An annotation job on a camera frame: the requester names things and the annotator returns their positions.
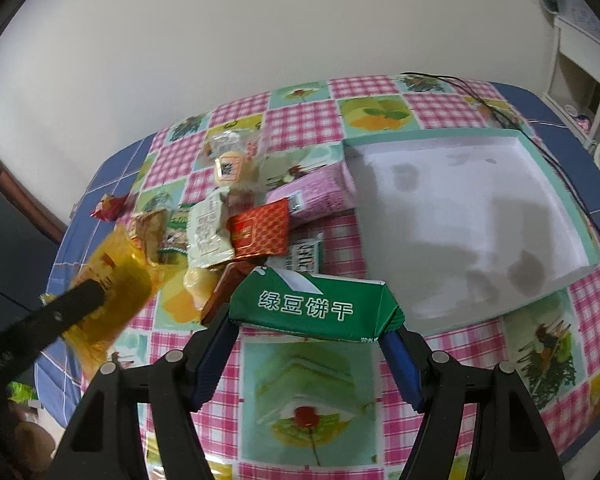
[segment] orange patterned package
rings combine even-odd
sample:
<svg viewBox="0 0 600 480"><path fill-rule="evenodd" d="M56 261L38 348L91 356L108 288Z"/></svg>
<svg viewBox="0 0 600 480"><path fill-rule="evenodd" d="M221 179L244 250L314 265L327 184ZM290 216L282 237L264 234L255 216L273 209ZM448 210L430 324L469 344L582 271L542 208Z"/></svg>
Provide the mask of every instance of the orange patterned package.
<svg viewBox="0 0 600 480"><path fill-rule="evenodd" d="M283 198L229 218L233 260L282 256L288 251L289 200Z"/></svg>

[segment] green wrapper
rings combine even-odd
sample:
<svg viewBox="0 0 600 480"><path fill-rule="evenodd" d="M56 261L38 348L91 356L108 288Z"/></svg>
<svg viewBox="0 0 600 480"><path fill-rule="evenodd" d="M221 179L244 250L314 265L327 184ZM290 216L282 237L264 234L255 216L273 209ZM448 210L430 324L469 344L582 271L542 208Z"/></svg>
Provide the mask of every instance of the green wrapper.
<svg viewBox="0 0 600 480"><path fill-rule="evenodd" d="M231 296L229 317L333 341L375 341L404 323L384 282L256 267Z"/></svg>

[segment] black cable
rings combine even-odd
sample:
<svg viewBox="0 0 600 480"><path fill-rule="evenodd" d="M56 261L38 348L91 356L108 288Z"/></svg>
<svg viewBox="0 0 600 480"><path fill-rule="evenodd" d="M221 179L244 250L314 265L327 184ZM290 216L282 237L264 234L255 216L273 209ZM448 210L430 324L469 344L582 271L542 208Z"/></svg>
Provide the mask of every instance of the black cable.
<svg viewBox="0 0 600 480"><path fill-rule="evenodd" d="M19 301L14 300L11 296L7 296L3 291L0 290L0 296L2 296L3 298L11 301L11 303L16 304L19 307L22 307L24 310L26 310L27 312L33 312L33 310L31 310L29 307L24 306L23 304L21 304Z"/></svg>
<svg viewBox="0 0 600 480"><path fill-rule="evenodd" d="M533 143L533 145L541 153L542 158L544 158L544 160L547 161L547 163L555 170L558 177L562 180L562 182L565 184L565 186L569 189L574 200L576 201L576 203L578 204L578 206L580 207L580 209L582 210L582 212L584 213L586 218L589 220L589 222L592 225L593 229L595 230L596 234L600 238L600 228L597 226L593 217L587 210L584 200L582 199L582 197L581 197L580 193L578 192L578 190L576 189L576 187L573 185L573 182L571 181L569 175L567 175L566 172L563 170L562 166L560 165L560 162L558 162L558 160L556 160L555 157L551 153L549 153L547 150L545 150L542 146L533 142L533 139L527 135L526 131L522 129L522 126L520 125L520 123L517 120L514 120L513 118L509 117L506 113L504 113L504 111L499 110L498 108L493 107L490 104L488 104L483 98L481 98L471 88L471 86L469 85L469 83L467 81L460 79L459 77L454 77L451 75L433 75L433 74L427 74L424 72L402 72L401 75L416 75L416 76L420 76L420 77L429 77L429 78L438 79L439 81L448 83L452 86L455 86L456 88L460 88L460 89L464 90L469 95L469 97L478 101L483 106L486 106L488 108L489 112L491 113L491 116L496 121L498 121L498 124L502 128L504 128L506 130L514 129L514 130L520 131L530 142Z"/></svg>
<svg viewBox="0 0 600 480"><path fill-rule="evenodd" d="M314 430L312 430L312 428L309 428L309 436L311 437L311 448L314 450L315 464L318 467L322 467L320 464L320 458L318 458L318 450L315 449Z"/></svg>

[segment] checkered tablecloth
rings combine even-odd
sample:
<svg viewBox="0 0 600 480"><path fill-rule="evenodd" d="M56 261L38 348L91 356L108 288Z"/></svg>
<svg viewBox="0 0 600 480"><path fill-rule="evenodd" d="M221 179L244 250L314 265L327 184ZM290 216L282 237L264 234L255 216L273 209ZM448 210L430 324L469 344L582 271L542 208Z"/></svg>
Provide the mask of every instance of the checkered tablecloth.
<svg viewBox="0 0 600 480"><path fill-rule="evenodd" d="M493 100L498 107L508 108L521 116L494 85L479 81L469 83L475 92ZM150 168L142 176L144 182L141 183L141 192L176 182L182 186L181 203L202 200L214 187L211 168L194 169L206 128L240 121L246 116L257 116L262 126L269 129L271 151L345 138L349 135L349 129L340 113L342 103L369 96L390 95L391 98L403 100L413 115L411 128L491 125L490 118L485 117L472 104L463 90L451 86L445 86L442 92L411 91L397 77L365 76L315 82L298 88L310 88L314 94L291 105L280 105L282 101L276 100L275 92L222 105L207 115L202 121L205 126L199 131L193 131L173 142L170 141L171 128L160 131L153 138L148 151L146 161ZM525 128L530 135L535 135L531 124L525 122ZM325 274L354 278L365 276L365 263L353 211L302 226L294 235L311 236L318 233L324 235ZM568 388L568 391L561 391L554 401L541 410L558 453L565 451L582 434L589 425L594 409L590 381L600 374L600 266L590 276L571 285L566 293L578 323L574 333L583 349L586 378ZM159 359L170 349L182 348L190 335L178 330L156 329L156 308L153 298L130 324L131 329L148 333L150 362ZM499 361L507 359L503 323L502 319L493 319L431 336L427 341L433 349L443 349L464 364L493 367ZM253 330L241 330L215 396L199 413L193 415L205 452L231 463L239 477L247 479L382 479L386 478L385 475L392 468L404 464L413 446L421 416L401 401L386 362L381 362L379 367L381 394L377 413L383 437L376 466L327 472L287 469L242 460L238 449L240 353L244 341L255 334L256 331ZM470 447L474 421L475 407L466 406L458 453L467 452ZM143 437L147 431L153 431L149 410L141 421L141 427Z"/></svg>

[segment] open box lid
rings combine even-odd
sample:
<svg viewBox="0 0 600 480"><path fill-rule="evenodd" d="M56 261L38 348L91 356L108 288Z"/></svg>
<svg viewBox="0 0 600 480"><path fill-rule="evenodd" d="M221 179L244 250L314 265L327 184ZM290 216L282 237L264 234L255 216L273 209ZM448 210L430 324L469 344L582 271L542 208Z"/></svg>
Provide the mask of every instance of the open box lid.
<svg viewBox="0 0 600 480"><path fill-rule="evenodd" d="M519 130L441 128L344 141L367 277L409 330L490 319L600 263L585 217Z"/></svg>

